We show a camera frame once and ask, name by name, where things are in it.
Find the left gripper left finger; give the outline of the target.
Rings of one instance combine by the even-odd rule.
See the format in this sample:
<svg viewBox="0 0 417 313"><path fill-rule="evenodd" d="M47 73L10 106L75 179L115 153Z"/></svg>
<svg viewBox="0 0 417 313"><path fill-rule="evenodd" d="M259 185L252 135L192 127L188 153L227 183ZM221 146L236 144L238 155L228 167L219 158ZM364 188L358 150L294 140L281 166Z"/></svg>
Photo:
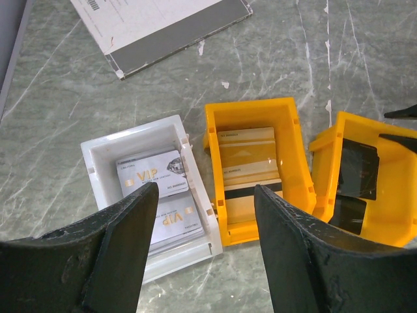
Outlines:
<svg viewBox="0 0 417 313"><path fill-rule="evenodd" d="M41 237L1 243L2 312L135 312L159 190L122 200Z"/></svg>

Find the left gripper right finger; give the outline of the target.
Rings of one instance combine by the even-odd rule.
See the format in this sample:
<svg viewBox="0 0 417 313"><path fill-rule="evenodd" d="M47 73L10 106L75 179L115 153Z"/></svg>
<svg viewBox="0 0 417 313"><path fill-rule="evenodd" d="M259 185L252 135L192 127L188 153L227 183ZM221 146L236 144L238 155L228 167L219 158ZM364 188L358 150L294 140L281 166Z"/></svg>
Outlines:
<svg viewBox="0 0 417 313"><path fill-rule="evenodd" d="M254 189L275 312L415 312L416 250L368 241Z"/></svg>

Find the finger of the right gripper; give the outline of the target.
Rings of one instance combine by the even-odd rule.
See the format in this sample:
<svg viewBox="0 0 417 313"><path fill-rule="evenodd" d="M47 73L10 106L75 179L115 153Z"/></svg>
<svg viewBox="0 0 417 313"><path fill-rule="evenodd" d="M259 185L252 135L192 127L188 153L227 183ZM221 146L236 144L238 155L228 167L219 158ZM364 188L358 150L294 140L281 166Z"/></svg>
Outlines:
<svg viewBox="0 0 417 313"><path fill-rule="evenodd" d="M386 112L384 117L387 119L417 119L417 105L415 104L402 110Z"/></svg>
<svg viewBox="0 0 417 313"><path fill-rule="evenodd" d="M386 140L390 140L392 142L396 142L403 147L407 148L408 150L417 150L417 139L400 136L400 135L393 135L393 134L379 134L380 138L384 138Z"/></svg>

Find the black cards stack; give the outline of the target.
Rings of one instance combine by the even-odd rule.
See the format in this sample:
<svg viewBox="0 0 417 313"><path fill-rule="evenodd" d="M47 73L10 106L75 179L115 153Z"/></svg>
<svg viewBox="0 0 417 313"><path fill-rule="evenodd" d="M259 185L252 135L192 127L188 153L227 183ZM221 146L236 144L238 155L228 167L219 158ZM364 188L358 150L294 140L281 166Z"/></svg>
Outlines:
<svg viewBox="0 0 417 313"><path fill-rule="evenodd" d="M334 213L329 224L359 235L366 200L377 199L377 148L344 139Z"/></svg>

